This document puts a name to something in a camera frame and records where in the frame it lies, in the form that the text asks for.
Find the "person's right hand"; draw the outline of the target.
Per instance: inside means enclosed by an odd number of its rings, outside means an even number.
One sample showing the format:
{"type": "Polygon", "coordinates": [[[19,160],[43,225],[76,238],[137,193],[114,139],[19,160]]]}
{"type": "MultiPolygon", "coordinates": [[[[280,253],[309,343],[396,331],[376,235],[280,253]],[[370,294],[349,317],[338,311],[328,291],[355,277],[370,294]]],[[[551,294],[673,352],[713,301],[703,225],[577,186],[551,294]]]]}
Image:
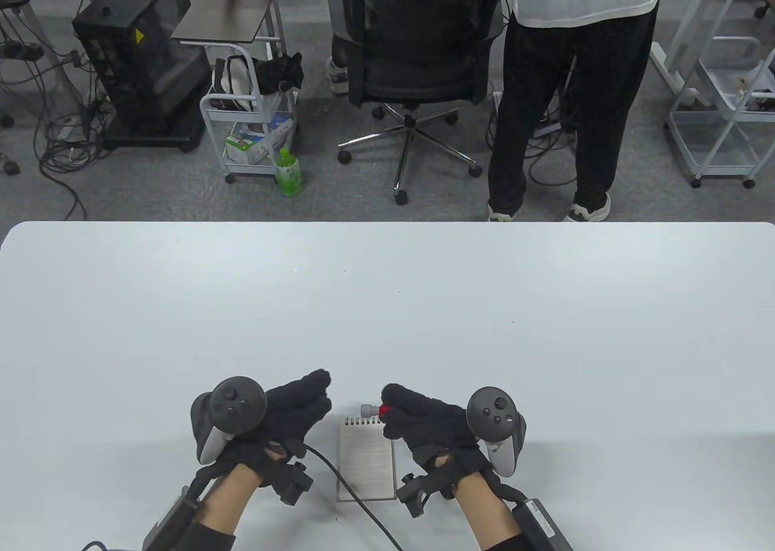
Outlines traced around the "person's right hand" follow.
{"type": "Polygon", "coordinates": [[[481,451],[462,407],[399,384],[385,385],[381,401],[384,436],[403,440],[412,459],[426,471],[426,475],[404,477],[404,486],[397,491],[413,518],[423,514],[426,499],[433,493],[440,492],[447,500],[454,498],[454,490],[465,477],[482,477],[493,493],[502,494],[492,463],[481,451]]]}

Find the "person's left hand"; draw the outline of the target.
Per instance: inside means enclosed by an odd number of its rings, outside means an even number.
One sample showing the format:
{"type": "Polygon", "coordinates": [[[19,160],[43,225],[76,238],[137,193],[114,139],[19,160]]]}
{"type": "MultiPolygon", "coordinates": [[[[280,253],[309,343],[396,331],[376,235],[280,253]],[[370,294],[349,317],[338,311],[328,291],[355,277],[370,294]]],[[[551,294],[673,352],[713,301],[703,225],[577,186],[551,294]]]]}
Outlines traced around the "person's left hand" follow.
{"type": "Polygon", "coordinates": [[[283,504],[296,505],[312,487],[313,480],[299,460],[306,455],[308,432],[331,411],[330,384],[329,371],[316,369],[269,390],[268,409],[259,426],[233,438],[216,462],[230,468],[247,466],[283,504]]]}

